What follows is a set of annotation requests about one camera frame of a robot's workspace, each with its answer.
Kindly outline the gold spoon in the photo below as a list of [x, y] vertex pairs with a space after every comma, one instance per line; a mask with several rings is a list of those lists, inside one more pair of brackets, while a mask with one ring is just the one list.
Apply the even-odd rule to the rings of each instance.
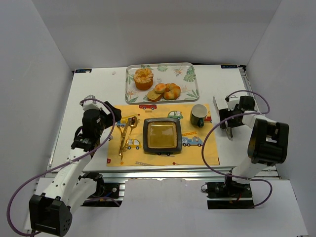
[[138, 125], [138, 118], [136, 116], [133, 116], [130, 120], [129, 120], [129, 124], [128, 124], [128, 136], [125, 139], [125, 143], [124, 143], [124, 147], [123, 147], [123, 151], [126, 152], [128, 150], [128, 143], [129, 143], [129, 139], [131, 136], [132, 131], [137, 127]]

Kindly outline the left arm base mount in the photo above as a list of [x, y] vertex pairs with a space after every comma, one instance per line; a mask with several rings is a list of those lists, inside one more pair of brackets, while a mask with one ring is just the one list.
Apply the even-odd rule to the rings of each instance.
[[110, 197], [117, 199], [120, 197], [119, 192], [123, 190], [122, 183], [118, 182], [106, 182], [101, 173], [88, 172], [78, 177], [79, 182], [92, 181], [95, 186], [89, 193], [88, 199]]

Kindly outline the gold fork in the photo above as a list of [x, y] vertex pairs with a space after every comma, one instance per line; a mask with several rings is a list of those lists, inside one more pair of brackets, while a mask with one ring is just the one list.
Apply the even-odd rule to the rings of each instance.
[[123, 148], [125, 146], [125, 137], [126, 137], [126, 131], [127, 131], [127, 126], [124, 128], [121, 128], [121, 136], [120, 136], [120, 147], [119, 147], [119, 155], [120, 158], [123, 159]]

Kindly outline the floral serving tray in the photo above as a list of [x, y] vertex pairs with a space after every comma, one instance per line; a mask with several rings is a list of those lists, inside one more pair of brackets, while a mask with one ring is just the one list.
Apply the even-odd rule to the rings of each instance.
[[[153, 86], [148, 90], [140, 90], [134, 82], [134, 74], [138, 69], [150, 69], [154, 75]], [[200, 97], [197, 76], [193, 64], [161, 63], [131, 65], [126, 68], [125, 101], [128, 104], [142, 104], [149, 100], [147, 94], [159, 83], [174, 83], [181, 89], [175, 102], [196, 101]]]

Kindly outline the sugar-topped round cake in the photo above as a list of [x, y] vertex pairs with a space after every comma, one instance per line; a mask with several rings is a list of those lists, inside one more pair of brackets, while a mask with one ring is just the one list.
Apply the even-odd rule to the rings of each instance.
[[153, 85], [153, 77], [154, 74], [151, 69], [145, 68], [145, 69], [137, 69], [134, 74], [134, 82], [136, 85], [136, 88], [139, 90], [148, 90]]

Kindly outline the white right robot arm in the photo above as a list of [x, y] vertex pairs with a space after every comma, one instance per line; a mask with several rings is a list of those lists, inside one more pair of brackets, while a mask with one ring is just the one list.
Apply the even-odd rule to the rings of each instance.
[[233, 138], [233, 128], [246, 125], [252, 129], [247, 157], [231, 170], [232, 178], [227, 178], [227, 186], [243, 187], [261, 170], [268, 166], [284, 163], [287, 157], [289, 125], [276, 122], [264, 115], [243, 115], [232, 118], [220, 125], [229, 139]]

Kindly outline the twisted ring bread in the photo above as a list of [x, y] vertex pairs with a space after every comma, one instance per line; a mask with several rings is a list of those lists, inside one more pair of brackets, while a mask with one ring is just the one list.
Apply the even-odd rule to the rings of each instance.
[[176, 100], [181, 94], [181, 88], [175, 83], [167, 83], [163, 95], [165, 100]]

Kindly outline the green mug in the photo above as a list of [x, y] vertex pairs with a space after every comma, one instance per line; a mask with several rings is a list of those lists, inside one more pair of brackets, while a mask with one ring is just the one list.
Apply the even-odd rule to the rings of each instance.
[[207, 117], [208, 109], [205, 105], [195, 104], [191, 108], [190, 122], [193, 126], [202, 128]]

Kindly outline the gold knife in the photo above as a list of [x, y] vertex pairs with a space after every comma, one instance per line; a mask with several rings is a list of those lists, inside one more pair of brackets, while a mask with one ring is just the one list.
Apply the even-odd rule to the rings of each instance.
[[125, 141], [125, 138], [126, 138], [126, 132], [127, 132], [127, 129], [130, 125], [130, 122], [131, 122], [131, 118], [129, 118], [127, 120], [127, 123], [125, 124], [125, 127], [123, 128], [123, 130], [121, 130], [121, 136], [120, 136], [120, 146], [119, 146], [119, 156], [121, 159], [123, 159], [123, 148], [124, 148], [124, 141]]

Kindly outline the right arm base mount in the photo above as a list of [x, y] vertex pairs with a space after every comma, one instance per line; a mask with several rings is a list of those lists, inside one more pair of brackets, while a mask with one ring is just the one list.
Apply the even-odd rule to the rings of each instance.
[[226, 177], [224, 182], [207, 182], [201, 186], [207, 194], [207, 208], [211, 210], [253, 209], [250, 184], [240, 184]]

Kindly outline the yellow vehicle-print placemat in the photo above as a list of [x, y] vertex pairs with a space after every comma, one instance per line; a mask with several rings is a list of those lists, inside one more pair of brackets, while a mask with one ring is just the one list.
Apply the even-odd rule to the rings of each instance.
[[[205, 145], [204, 156], [210, 165], [218, 165], [219, 157], [215, 135], [206, 137], [213, 127], [211, 114], [208, 113], [202, 128], [190, 122], [192, 104], [141, 104], [118, 105], [122, 118], [116, 123], [108, 144], [107, 166], [162, 166], [162, 165], [202, 165], [202, 145]], [[133, 116], [138, 118], [138, 125], [132, 131], [128, 150], [119, 156], [121, 128]], [[152, 155], [143, 150], [143, 123], [150, 118], [179, 119], [182, 131], [182, 150], [174, 155]]]

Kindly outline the dark square plate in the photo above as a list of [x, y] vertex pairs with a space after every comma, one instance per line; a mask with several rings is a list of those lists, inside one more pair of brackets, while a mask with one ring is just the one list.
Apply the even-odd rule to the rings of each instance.
[[181, 124], [177, 118], [147, 118], [143, 123], [143, 150], [167, 156], [182, 150]]

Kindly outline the sliced bread piece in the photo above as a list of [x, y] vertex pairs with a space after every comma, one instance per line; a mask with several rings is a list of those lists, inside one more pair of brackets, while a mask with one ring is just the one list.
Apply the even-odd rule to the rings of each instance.
[[163, 93], [156, 93], [155, 90], [151, 90], [146, 95], [148, 101], [157, 102], [163, 97]]

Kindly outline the small round bun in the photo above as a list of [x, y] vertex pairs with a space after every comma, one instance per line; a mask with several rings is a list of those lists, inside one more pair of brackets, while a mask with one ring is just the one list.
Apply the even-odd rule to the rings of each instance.
[[157, 85], [154, 87], [154, 91], [155, 91], [157, 94], [163, 94], [163, 93], [165, 93], [165, 90], [166, 90], [166, 84], [164, 84], [164, 83], [159, 83], [159, 84], [157, 84]]

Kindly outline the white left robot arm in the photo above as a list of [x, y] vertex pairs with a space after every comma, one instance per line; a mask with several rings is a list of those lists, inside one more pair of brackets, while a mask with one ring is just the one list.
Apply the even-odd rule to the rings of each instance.
[[90, 197], [103, 192], [102, 175], [82, 174], [100, 145], [103, 131], [121, 119], [121, 110], [105, 103], [110, 113], [96, 106], [84, 106], [82, 125], [75, 132], [74, 141], [64, 167], [40, 194], [29, 201], [32, 230], [63, 237], [70, 229], [73, 215]]

